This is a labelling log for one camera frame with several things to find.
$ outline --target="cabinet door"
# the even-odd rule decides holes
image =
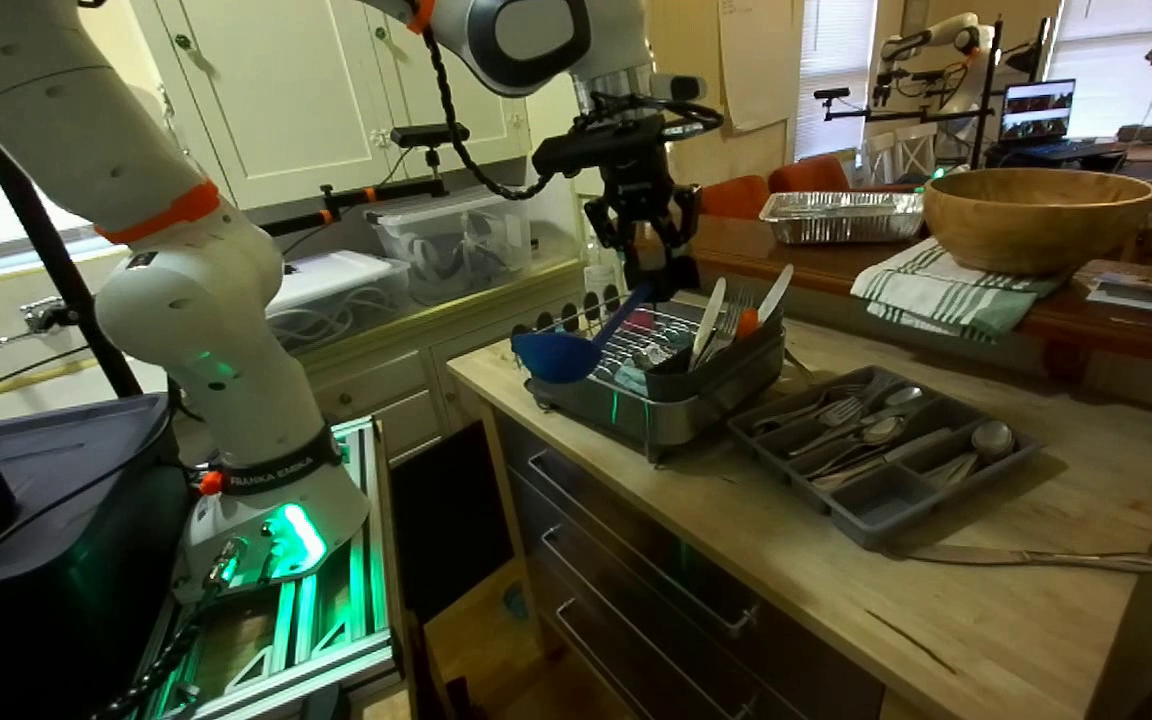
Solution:
[[[371,23],[375,55],[385,63],[389,100],[404,111],[404,125],[448,125],[424,41],[400,19],[389,19],[371,9],[365,9],[365,17]],[[445,67],[457,100],[457,119],[466,130],[466,156],[474,164],[526,156],[525,100],[491,96],[452,51],[445,51]],[[464,169],[452,144],[438,147],[438,174],[448,169]],[[424,152],[413,152],[404,174],[424,175]]]
[[[139,23],[240,209],[375,185],[394,160],[357,0],[139,0]]]

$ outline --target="wooden countertop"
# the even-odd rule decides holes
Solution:
[[[810,294],[848,296],[854,274],[890,255],[890,247],[784,247],[759,220],[701,216],[694,261],[706,275],[777,281],[784,266]],[[1152,312],[1089,305],[1083,289],[1064,283],[1019,321],[1022,338],[1064,353],[1120,353],[1152,362]]]
[[[816,374],[890,369],[1032,431],[1045,451],[964,495],[920,539],[1059,552],[1152,550],[1152,414],[985,381],[947,363],[793,324]],[[1080,570],[942,570],[865,552],[725,431],[652,464],[525,392],[507,344],[452,362],[452,378],[520,419],[784,610],[894,696],[942,715],[1083,715],[1134,575]]]

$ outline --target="cloth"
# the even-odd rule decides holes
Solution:
[[[959,268],[936,235],[865,268],[851,296],[879,321],[940,338],[1000,340],[1059,281],[1019,281]]]

